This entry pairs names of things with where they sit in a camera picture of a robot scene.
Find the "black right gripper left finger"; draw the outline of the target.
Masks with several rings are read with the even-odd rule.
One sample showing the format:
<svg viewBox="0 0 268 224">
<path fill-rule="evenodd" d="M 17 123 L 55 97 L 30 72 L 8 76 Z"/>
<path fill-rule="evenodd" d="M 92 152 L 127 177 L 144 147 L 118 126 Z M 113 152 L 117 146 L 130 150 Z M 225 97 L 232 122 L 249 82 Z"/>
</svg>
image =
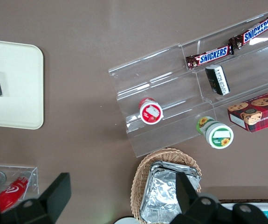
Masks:
<svg viewBox="0 0 268 224">
<path fill-rule="evenodd" d="M 25 200 L 0 216 L 2 224 L 54 224 L 71 198 L 70 173 L 60 173 L 38 197 Z"/>
</svg>

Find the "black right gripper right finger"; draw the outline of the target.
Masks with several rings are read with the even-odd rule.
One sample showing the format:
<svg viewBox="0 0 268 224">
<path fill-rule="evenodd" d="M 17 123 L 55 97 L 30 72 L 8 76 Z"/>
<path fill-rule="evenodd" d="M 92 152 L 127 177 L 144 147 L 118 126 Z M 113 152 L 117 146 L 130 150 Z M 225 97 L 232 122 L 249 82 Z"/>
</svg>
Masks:
<svg viewBox="0 0 268 224">
<path fill-rule="evenodd" d="M 231 224 L 232 212 L 210 194 L 197 193 L 186 174 L 176 174 L 176 196 L 181 209 L 172 224 Z"/>
</svg>

